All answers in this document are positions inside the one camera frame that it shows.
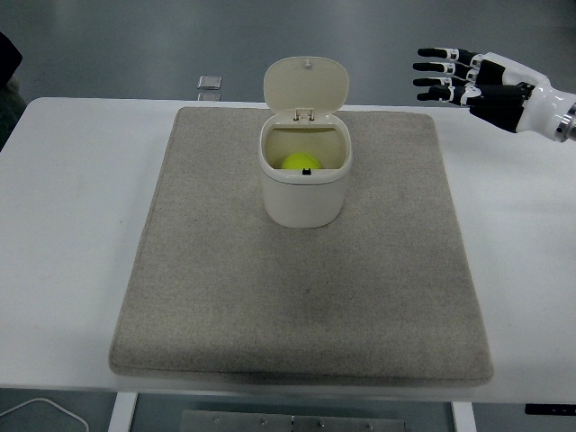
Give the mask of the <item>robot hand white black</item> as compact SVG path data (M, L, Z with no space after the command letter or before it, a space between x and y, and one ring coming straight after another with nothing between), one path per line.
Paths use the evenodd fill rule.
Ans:
M425 62L413 68L437 72L421 77L420 101L455 104L511 133L535 132L549 140L575 139L575 95L552 87L549 78L501 55L454 48L421 48Z

